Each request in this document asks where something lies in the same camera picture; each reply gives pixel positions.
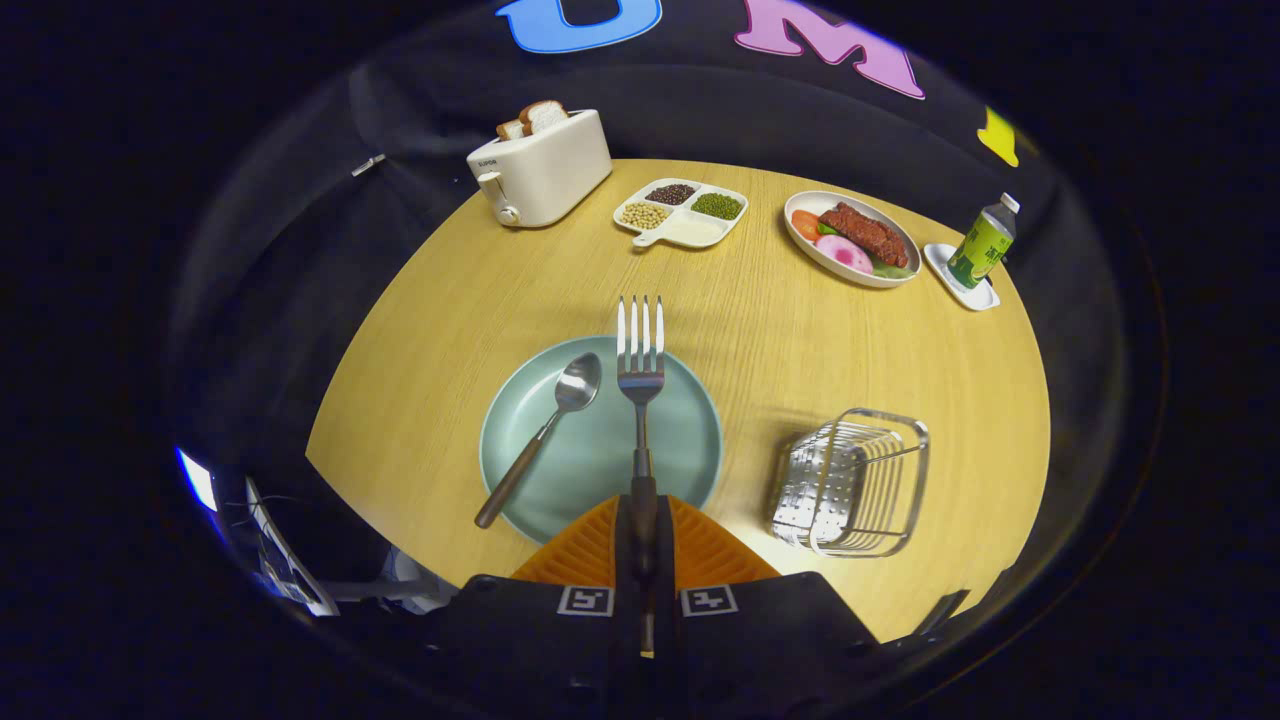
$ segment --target bread slice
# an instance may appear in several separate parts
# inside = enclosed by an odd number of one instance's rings
[[[507,120],[498,126],[498,137],[502,140],[516,140],[517,137],[525,137],[524,123],[520,120]]]
[[[568,119],[564,106],[557,100],[539,100],[520,111],[520,122],[525,135],[543,132],[547,128]]]

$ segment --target red beans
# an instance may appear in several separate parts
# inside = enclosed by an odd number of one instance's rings
[[[645,195],[645,200],[653,200],[654,202],[666,202],[667,205],[680,205],[689,196],[694,193],[694,188],[687,184],[668,184],[666,187],[659,187]]]

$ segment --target white plate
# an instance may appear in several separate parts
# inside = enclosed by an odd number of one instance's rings
[[[960,301],[960,305],[979,311],[991,310],[996,305],[1000,305],[1000,296],[996,295],[996,288],[991,284],[989,279],[983,278],[977,287],[969,290],[951,277],[951,272],[947,270],[947,260],[951,259],[951,254],[955,251],[954,245],[931,242],[924,246],[924,259],[933,268],[933,273],[938,275],[942,284],[951,291],[951,296]]]
[[[873,218],[888,225],[902,238],[902,245],[906,247],[906,269],[911,272],[910,275],[905,278],[881,278],[868,273],[855,270],[850,266],[841,265],[840,263],[827,258],[818,249],[804,238],[803,234],[791,224],[791,214],[796,210],[806,210],[814,215],[822,215],[827,210],[836,206],[837,202],[845,202],[852,209],[858,210],[868,218]],[[787,225],[787,232],[791,233],[791,240],[804,250],[805,255],[813,259],[814,263],[822,265],[832,274],[838,275],[849,282],[858,284],[864,284],[868,287],[897,287],[916,275],[920,272],[920,249],[915,246],[915,241],[911,236],[902,229],[901,225],[893,222],[892,218],[884,213],[872,208],[870,205],[863,202],[861,200],[854,200],[847,195],[838,195],[835,192],[826,192],[820,190],[810,190],[805,192],[797,192],[787,200],[787,204],[782,208],[782,219]]]
[[[666,202],[658,202],[657,200],[645,200],[646,195],[649,195],[650,192],[653,192],[659,187],[666,187],[668,184],[687,184],[689,187],[694,188],[694,193],[690,195],[687,199],[685,199],[685,201],[681,202],[680,205],[668,205]],[[691,210],[694,202],[696,202],[699,197],[710,192],[727,195],[733,200],[741,202],[742,209],[737,211],[737,217],[733,218],[732,220],[722,220],[719,218],[714,218],[712,215]],[[657,205],[658,208],[668,210],[667,219],[664,219],[660,225],[658,225],[652,231],[639,228],[630,223],[623,223],[622,210],[626,209],[626,206],[632,202],[648,202],[649,205]],[[681,178],[662,178],[662,179],[655,179],[652,183],[641,187],[636,192],[631,193],[631,197],[623,200],[622,204],[618,205],[618,208],[613,211],[613,222],[623,228],[627,228],[631,232],[640,233],[631,240],[631,243],[635,245],[636,247],[649,247],[650,245],[658,242],[659,240],[666,240],[672,245],[684,245],[685,247],[710,247],[717,242],[724,240],[724,236],[728,234],[728,232],[733,229],[735,225],[737,225],[737,222],[741,220],[742,215],[746,214],[748,205],[749,202],[746,201],[745,195],[740,192],[733,192],[732,190],[724,187],[718,187],[714,184],[707,184],[701,182],[686,181]],[[671,232],[680,223],[698,223],[700,225],[707,225],[709,228],[713,228],[716,231],[716,234],[708,233],[707,237],[699,240],[680,237],[678,234]]]

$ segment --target tomato slice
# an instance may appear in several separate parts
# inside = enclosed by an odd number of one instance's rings
[[[809,213],[808,210],[796,210],[791,213],[791,225],[796,228],[796,232],[809,242],[818,242],[822,240],[822,233],[818,232],[818,215]]]

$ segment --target toaster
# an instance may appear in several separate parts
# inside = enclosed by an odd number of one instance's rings
[[[613,172],[600,114],[573,110],[568,115],[527,137],[490,140],[467,155],[499,223],[549,225]]]

